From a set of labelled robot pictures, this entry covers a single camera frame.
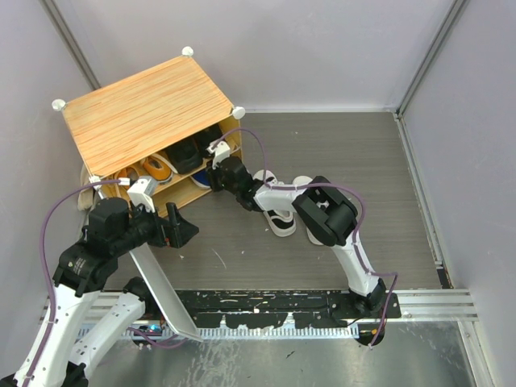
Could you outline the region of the blue sneaker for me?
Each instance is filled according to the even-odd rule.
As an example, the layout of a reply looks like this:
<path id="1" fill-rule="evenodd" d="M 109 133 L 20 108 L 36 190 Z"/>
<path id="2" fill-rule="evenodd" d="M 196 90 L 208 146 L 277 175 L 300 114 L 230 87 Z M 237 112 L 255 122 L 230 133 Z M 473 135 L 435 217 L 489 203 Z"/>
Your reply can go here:
<path id="1" fill-rule="evenodd" d="M 205 170 L 201 170 L 190 176 L 193 183 L 201 189 L 210 189 L 210 182 Z"/>

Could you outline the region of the orange sneaker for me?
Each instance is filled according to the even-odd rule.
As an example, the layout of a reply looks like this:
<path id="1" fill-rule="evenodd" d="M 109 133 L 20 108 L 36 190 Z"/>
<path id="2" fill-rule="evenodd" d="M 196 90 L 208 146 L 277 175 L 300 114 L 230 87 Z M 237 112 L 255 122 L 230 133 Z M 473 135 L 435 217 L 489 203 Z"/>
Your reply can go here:
<path id="1" fill-rule="evenodd" d="M 137 182 L 139 178 L 139 171 L 134 166 L 125 167 L 114 174 L 114 179 L 119 180 L 119 184 L 122 186 L 131 186 Z"/>
<path id="2" fill-rule="evenodd" d="M 159 153 L 146 156 L 139 163 L 148 175 L 160 184 L 168 183 L 173 179 L 175 171 L 172 164 Z"/>

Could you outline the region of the white cabinet door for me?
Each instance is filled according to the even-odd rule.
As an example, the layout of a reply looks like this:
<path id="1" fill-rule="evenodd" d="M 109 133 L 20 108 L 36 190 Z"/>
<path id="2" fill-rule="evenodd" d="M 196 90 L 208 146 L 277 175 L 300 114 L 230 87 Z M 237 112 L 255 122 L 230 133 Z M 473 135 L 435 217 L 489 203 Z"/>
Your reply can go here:
<path id="1" fill-rule="evenodd" d="M 147 243 L 129 251 L 169 328 L 183 338 L 202 342 L 197 326 Z"/>

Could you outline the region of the wooden shoe cabinet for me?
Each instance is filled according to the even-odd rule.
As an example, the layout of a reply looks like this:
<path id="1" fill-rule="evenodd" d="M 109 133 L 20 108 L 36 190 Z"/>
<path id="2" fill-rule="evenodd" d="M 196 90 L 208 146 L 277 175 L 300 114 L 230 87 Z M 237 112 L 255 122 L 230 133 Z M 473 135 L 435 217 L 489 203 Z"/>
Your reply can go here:
<path id="1" fill-rule="evenodd" d="M 62 113 L 91 177 L 105 184 L 102 195 L 117 194 L 109 182 L 119 171 L 136 167 L 153 154 L 213 124 L 228 136 L 232 153 L 241 155 L 241 136 L 232 130 L 245 116 L 194 59 L 190 46 L 181 55 L 52 109 Z"/>

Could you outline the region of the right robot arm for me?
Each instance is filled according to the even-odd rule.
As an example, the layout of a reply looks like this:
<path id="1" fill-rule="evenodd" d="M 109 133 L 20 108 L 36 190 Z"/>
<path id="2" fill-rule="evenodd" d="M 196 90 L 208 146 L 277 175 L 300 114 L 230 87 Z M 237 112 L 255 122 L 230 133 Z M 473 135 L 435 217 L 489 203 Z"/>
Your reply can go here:
<path id="1" fill-rule="evenodd" d="M 282 185 L 252 177 L 237 156 L 207 164 L 210 187 L 226 190 L 249 211 L 296 214 L 322 245 L 330 248 L 346 276 L 357 314 L 370 318 L 386 310 L 389 293 L 360 241 L 363 214 L 325 177 L 304 185 Z"/>

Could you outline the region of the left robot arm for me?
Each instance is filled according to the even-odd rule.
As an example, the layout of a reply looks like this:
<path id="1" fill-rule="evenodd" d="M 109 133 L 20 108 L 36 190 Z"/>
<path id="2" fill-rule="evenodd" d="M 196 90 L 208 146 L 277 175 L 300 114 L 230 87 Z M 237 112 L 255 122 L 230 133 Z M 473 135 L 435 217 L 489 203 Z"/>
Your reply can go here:
<path id="1" fill-rule="evenodd" d="M 82 237 L 60 256 L 50 280 L 50 305 L 29 354 L 3 386 L 86 386 L 102 357 L 140 319 L 160 312 L 184 339 L 201 336 L 152 254 L 151 247 L 181 248 L 198 232 L 172 203 L 161 218 L 144 204 L 102 199 L 89 213 Z M 82 339 L 77 334 L 119 258 L 130 254 L 140 275 L 127 283 L 111 309 Z"/>

